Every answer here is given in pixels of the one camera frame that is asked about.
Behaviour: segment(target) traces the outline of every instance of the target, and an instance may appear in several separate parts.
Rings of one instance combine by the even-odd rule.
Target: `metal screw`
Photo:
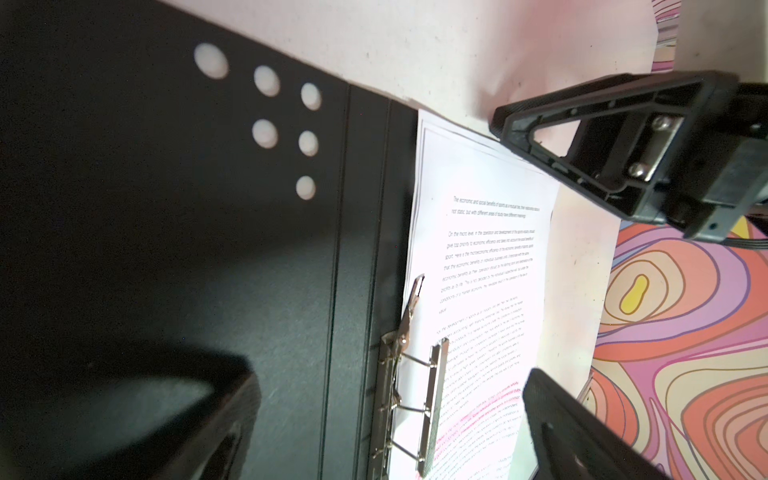
[[[667,115],[659,115],[658,117],[654,118],[654,121],[650,123],[650,127],[653,128],[655,131],[669,130],[671,126],[672,126],[672,117],[669,117]]]
[[[630,165],[629,169],[627,169],[627,172],[629,173],[630,177],[640,178],[648,173],[648,166],[646,164],[637,162],[636,164]]]

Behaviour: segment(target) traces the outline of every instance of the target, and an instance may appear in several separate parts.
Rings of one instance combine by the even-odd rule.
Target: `white dot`
[[[304,175],[296,182],[296,194],[304,200],[312,200],[317,188],[312,177]]]
[[[317,135],[309,130],[301,132],[301,135],[299,135],[299,150],[301,150],[303,154],[307,157],[314,157],[318,148]]]
[[[251,128],[253,139],[261,147],[272,148],[277,145],[277,129],[269,120],[258,120]]]
[[[253,83],[267,97],[274,97],[280,93],[280,77],[266,65],[261,65],[253,71]]]
[[[230,72],[227,56],[216,45],[201,43],[194,49],[194,62],[207,77],[221,80]]]
[[[301,87],[301,101],[310,110],[317,110],[320,108],[320,104],[323,103],[323,97],[320,95],[320,90],[315,84],[307,83]]]

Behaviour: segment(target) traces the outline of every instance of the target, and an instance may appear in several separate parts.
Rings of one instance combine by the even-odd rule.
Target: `orange swirl pattern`
[[[670,477],[768,478],[768,253],[622,223],[592,369],[585,405]]]

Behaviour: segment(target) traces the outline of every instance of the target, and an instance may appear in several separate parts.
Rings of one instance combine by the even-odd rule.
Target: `binder ring mechanism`
[[[429,361],[414,358],[406,353],[410,340],[411,319],[419,295],[422,291],[424,275],[419,275],[413,282],[408,305],[402,314],[400,327],[386,333],[379,346],[379,373],[376,377],[376,395],[374,397],[373,426],[368,466],[369,480],[387,480],[389,478],[389,456],[392,449],[398,449],[416,461],[416,470],[422,478],[426,477],[435,458],[435,443],[440,420],[442,386],[445,381],[445,363],[448,358],[448,339],[444,338],[432,347]],[[408,359],[429,368],[427,396],[423,408],[405,406],[397,393],[397,376],[400,362]],[[420,413],[424,417],[422,437],[418,453],[410,452],[392,439],[395,410]]]

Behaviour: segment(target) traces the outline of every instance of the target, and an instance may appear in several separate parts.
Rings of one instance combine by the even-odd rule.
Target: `stack of paper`
[[[549,223],[558,183],[498,142],[419,112],[408,291],[426,275],[411,356],[450,340],[429,480],[504,478],[534,366],[544,311]],[[402,403],[420,406],[429,374],[405,362]],[[393,439],[418,451],[422,417],[396,411]],[[392,452],[390,478],[418,478]]]

